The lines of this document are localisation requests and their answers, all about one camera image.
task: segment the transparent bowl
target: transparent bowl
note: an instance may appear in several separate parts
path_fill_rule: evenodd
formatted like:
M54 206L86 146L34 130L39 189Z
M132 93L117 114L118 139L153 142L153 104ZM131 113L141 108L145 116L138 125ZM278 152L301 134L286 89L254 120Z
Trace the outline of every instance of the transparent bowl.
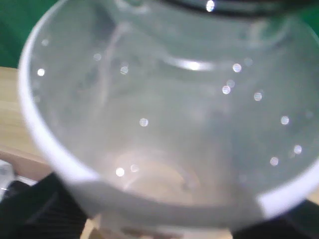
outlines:
M290 16L62 0L24 47L22 111L97 227L239 229L319 182L317 40Z

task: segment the water droplet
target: water droplet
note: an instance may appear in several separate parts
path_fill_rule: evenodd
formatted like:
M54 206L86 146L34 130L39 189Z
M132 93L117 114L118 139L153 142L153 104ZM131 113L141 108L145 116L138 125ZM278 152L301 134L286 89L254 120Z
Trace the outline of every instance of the water droplet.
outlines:
M311 111L306 111L306 118L311 119L312 117L314 117L314 113Z
M131 165L131 171L132 172L137 172L139 170L139 167L136 164Z
M272 158L270 159L270 164L271 164L272 166L277 166L278 163L279 163L279 159L278 159L277 157L272 157Z
M289 123L289 118L288 116L282 116L280 120L281 124L287 125Z
M129 72L128 66L121 67L121 74L126 75Z
M260 92L256 92L254 94L255 101L261 101L262 98L263 98L263 95Z
M124 168L117 168L117 169L116 169L116 175L117 175L117 176L123 177L124 174L125 174Z
M234 72L238 73L238 72L241 72L241 65L236 63L233 65L233 70Z
M49 40L48 39L43 39L41 41L42 46L47 46L49 44Z
M294 147L294 153L295 154L301 154L303 148L300 145L295 145Z
M148 126L148 125L149 125L148 119L146 119L146 118L140 119L140 126L146 127L146 126Z
M253 65L253 59L251 59L251 58L245 58L245 59L244 59L244 64L245 64L246 66L252 66L252 65Z
M40 96L34 96L33 100L35 103L39 103L41 99L40 99Z
M40 69L38 69L37 73L38 73L38 76L44 76L45 70L40 68Z
M225 95L227 95L227 94L230 93L231 89L230 89L229 86L223 86L222 91L223 91L223 93L224 93Z
M226 85L228 85L230 88L233 88L235 86L235 82L233 80L228 80Z
M100 53L96 53L96 54L93 55L93 59L96 60L96 61L101 60L101 58L102 58L102 56L101 56Z

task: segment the wooden table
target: wooden table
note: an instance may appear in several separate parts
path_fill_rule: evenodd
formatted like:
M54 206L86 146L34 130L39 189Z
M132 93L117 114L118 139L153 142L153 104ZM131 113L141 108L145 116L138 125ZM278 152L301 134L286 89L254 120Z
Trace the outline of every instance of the wooden table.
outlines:
M21 117L17 100L17 70L0 67L0 158L13 164L17 173L40 180L51 172L34 146ZM319 188L309 197L319 204ZM101 239L88 220L81 239ZM221 239L230 238L226 233Z

